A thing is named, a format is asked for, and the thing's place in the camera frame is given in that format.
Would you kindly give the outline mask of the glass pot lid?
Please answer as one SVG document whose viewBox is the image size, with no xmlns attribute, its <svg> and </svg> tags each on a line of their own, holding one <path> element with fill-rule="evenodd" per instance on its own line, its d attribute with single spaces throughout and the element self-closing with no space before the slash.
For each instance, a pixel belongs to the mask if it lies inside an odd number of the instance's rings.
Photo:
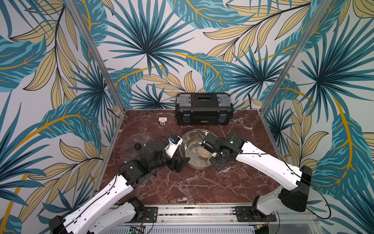
<svg viewBox="0 0 374 234">
<path fill-rule="evenodd" d="M 120 157 L 123 162 L 128 162 L 137 157 L 152 139 L 153 137 L 149 134 L 135 134 L 127 138 L 120 148 Z"/>
</svg>

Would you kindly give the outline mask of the stainless steel pot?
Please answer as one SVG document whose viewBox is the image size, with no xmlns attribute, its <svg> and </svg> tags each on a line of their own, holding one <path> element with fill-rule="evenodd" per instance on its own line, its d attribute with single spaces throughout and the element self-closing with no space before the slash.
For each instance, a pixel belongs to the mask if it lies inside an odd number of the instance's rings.
<svg viewBox="0 0 374 234">
<path fill-rule="evenodd" d="M 183 142 L 179 147 L 179 151 L 182 157 L 190 158 L 188 162 L 189 167 L 196 170 L 204 170 L 212 165 L 209 161 L 212 154 L 207 152 L 204 153 L 204 156 L 202 156 L 200 153 L 203 152 L 203 149 L 199 150 L 203 139 L 209 134 L 216 136 L 212 132 L 204 129 L 194 129 L 183 135 Z"/>
</svg>

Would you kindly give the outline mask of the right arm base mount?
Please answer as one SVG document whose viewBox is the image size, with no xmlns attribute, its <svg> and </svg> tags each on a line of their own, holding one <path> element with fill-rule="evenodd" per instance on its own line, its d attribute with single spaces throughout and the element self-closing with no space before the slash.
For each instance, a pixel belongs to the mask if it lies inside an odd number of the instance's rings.
<svg viewBox="0 0 374 234">
<path fill-rule="evenodd" d="M 232 213 L 236 216 L 238 222 L 257 222 L 267 224 L 277 221 L 274 213 L 265 215 L 256 209 L 252 209 L 251 206 L 236 206 Z"/>
</svg>

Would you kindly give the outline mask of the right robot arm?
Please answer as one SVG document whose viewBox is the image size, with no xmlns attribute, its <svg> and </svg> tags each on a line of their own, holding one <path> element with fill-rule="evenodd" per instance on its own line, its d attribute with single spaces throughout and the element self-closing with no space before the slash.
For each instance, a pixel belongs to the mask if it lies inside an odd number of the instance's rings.
<svg viewBox="0 0 374 234">
<path fill-rule="evenodd" d="M 254 215 L 270 215 L 274 211 L 288 208 L 305 212 L 312 179 L 312 169 L 290 165 L 259 149 L 237 134 L 226 138 L 206 135 L 201 147 L 212 154 L 211 164 L 217 171 L 238 161 L 247 164 L 275 180 L 279 187 L 255 198 L 251 206 Z"/>
</svg>

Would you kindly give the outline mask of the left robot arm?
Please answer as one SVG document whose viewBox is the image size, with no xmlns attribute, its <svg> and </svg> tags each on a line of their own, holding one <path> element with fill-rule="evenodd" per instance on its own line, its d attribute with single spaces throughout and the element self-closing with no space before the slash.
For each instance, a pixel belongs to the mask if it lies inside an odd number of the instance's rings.
<svg viewBox="0 0 374 234">
<path fill-rule="evenodd" d="M 118 225 L 132 221 L 144 214 L 144 205 L 136 198 L 109 209 L 139 185 L 156 176 L 157 171 L 168 167 L 171 171 L 181 172 L 189 158 L 174 157 L 183 139 L 177 135 L 168 142 L 151 139 L 143 150 L 132 160 L 126 162 L 112 181 L 88 202 L 66 217 L 56 216 L 49 222 L 53 234 L 104 234 Z"/>
</svg>

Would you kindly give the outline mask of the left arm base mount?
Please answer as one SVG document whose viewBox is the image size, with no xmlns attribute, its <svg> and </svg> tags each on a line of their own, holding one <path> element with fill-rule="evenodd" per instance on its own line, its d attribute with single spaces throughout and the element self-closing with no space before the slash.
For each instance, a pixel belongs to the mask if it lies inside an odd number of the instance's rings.
<svg viewBox="0 0 374 234">
<path fill-rule="evenodd" d="M 158 207 L 145 207 L 135 213 L 135 217 L 129 223 L 156 223 Z"/>
</svg>

